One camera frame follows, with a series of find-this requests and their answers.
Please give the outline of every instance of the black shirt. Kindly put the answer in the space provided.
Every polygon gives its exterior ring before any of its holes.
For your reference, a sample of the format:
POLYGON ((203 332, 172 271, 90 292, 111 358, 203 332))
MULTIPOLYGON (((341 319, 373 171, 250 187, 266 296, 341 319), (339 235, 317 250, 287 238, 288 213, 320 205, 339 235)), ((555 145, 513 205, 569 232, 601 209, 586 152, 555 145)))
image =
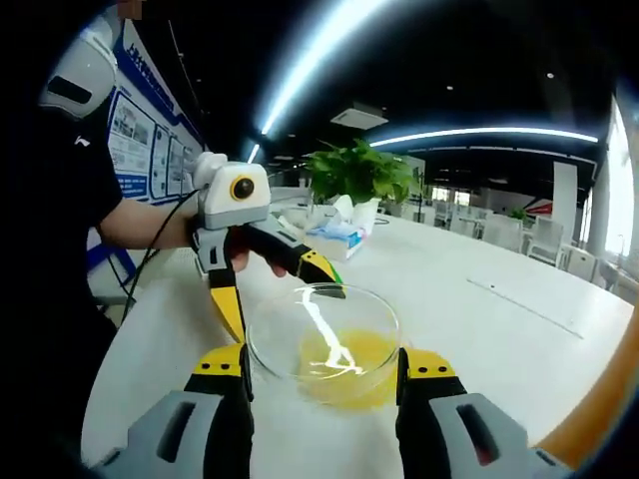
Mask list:
POLYGON ((75 122, 33 115, 33 143, 10 167, 16 192, 10 225, 18 257, 10 330, 20 420, 79 451, 93 380, 115 335, 87 281, 87 235, 122 199, 106 144, 109 102, 75 122))

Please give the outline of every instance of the white table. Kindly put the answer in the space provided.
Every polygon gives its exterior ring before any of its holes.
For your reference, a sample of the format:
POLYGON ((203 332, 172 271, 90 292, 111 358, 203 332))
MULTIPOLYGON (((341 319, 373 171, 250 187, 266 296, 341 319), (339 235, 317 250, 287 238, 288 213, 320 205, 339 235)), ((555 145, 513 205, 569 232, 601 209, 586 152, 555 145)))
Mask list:
MULTIPOLYGON (((468 391, 483 393, 527 428, 531 444, 542 439, 604 370, 632 306, 522 254, 385 218, 389 225, 375 227, 358 254, 336 265, 344 282, 387 299, 414 347, 448 359, 468 391)), ((204 352, 228 341, 211 318, 192 260, 189 251, 177 251, 167 263, 175 278, 150 284, 120 329, 85 417, 89 463, 125 445, 128 427, 171 389, 182 388, 204 352)), ((238 284, 252 321, 259 320, 260 300, 299 281, 275 279, 253 257, 238 284)), ((394 406, 373 417, 297 398, 273 401, 279 407, 264 398, 253 404, 256 479, 401 477, 394 406)))

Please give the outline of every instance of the person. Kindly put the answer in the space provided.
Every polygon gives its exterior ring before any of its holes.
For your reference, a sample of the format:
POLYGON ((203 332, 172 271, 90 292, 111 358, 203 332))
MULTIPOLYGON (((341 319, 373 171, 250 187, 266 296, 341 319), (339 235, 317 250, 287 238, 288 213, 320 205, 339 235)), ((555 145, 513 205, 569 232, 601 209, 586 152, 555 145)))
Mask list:
MULTIPOLYGON (((13 280, 21 284, 20 315, 10 336, 28 345, 15 368, 18 427, 23 434, 80 452, 84 412, 100 364, 116 334, 99 312, 87 280, 87 236, 146 248, 168 211, 123 198, 105 140, 117 67, 112 51, 117 16, 105 14, 71 44, 51 74, 33 115, 34 141, 12 166, 21 211, 20 250, 13 280)), ((156 248, 189 246, 192 215, 177 212, 156 248)), ((249 252, 235 244, 233 267, 244 269, 249 252)), ((278 276, 286 272, 273 265, 278 276)))

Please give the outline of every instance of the black ceiling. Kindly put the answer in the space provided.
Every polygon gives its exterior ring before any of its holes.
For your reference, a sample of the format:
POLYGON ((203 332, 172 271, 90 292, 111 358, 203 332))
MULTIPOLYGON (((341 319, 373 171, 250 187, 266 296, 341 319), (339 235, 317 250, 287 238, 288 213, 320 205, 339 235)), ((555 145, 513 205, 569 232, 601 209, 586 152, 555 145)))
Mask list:
POLYGON ((600 143, 493 135, 385 148, 427 159, 428 170, 437 172, 430 177, 436 183, 497 187, 488 179, 508 178, 498 188, 546 198, 552 162, 574 163, 583 201, 595 170, 591 162, 600 164, 605 155, 613 85, 611 62, 593 38, 591 12, 576 9, 576 0, 397 1, 326 57, 274 129, 262 136, 265 106, 275 87, 303 51, 325 6, 336 3, 146 2, 137 28, 208 146, 233 159, 245 161, 259 142, 258 161, 276 171, 302 162, 304 154, 321 148, 319 140, 347 145, 357 137, 486 126, 564 130, 600 143), (352 102, 383 109, 388 123, 365 132, 329 122, 352 102), (484 149, 432 150, 451 146, 484 149))

